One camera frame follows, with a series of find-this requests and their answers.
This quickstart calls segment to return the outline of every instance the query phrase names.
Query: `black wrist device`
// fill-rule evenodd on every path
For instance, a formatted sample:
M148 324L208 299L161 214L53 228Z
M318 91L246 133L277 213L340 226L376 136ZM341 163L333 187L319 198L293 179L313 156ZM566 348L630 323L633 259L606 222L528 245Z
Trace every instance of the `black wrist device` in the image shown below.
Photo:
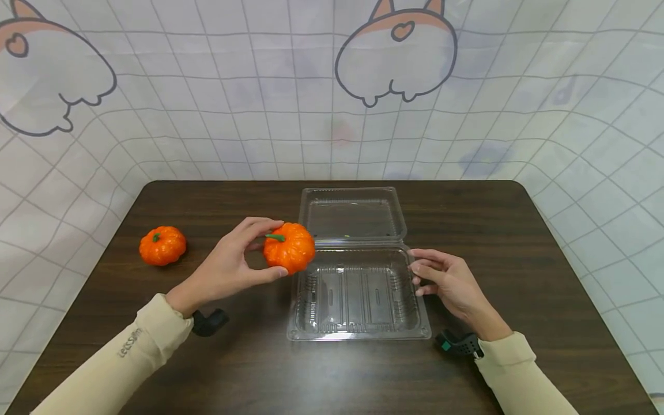
M208 317L205 317L199 310L194 311L194 327L191 331L201 337L210 337L217 330L230 321L230 317L220 308L215 309Z
M450 330L445 329L436 336L436 346L454 356L474 356L476 359L484 357L475 333L464 335L459 339Z

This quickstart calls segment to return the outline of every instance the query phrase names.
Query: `green stem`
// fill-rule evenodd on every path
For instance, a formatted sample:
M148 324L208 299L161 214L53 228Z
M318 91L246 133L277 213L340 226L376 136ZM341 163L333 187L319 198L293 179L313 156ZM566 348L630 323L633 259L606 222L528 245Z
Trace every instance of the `green stem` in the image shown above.
M284 235L267 234L267 235L265 235L265 237L276 239L279 242L286 242L286 237Z

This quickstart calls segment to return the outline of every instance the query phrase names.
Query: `clear plastic container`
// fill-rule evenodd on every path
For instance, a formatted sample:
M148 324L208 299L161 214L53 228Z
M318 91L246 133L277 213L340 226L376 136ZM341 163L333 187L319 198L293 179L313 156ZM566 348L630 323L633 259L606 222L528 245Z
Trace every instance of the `clear plastic container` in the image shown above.
M288 338L428 339L393 187L304 189L299 222L316 257L293 281Z

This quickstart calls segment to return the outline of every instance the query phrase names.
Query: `forearm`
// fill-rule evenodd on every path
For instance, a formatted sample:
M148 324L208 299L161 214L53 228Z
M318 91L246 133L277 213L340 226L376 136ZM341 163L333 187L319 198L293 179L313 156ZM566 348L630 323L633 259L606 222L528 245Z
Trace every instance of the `forearm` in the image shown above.
M505 415L573 415L577 411L542 373L521 333L479 342L484 357L476 360Z
M187 338L193 322L155 296L120 334L76 369L34 415L117 414Z

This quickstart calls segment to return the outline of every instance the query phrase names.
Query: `cartoon animal drawing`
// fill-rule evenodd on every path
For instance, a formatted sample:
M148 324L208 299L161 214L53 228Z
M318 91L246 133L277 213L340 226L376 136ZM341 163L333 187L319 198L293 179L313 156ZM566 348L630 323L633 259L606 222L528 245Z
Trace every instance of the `cartoon animal drawing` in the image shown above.
M368 108L389 93L411 102L441 86L457 54L457 37L443 12L444 0L398 11L394 0L378 0L337 55L339 85Z
M11 0L0 22L0 119L36 137L72 131L70 107L102 103L116 75L87 40L49 21L26 0Z

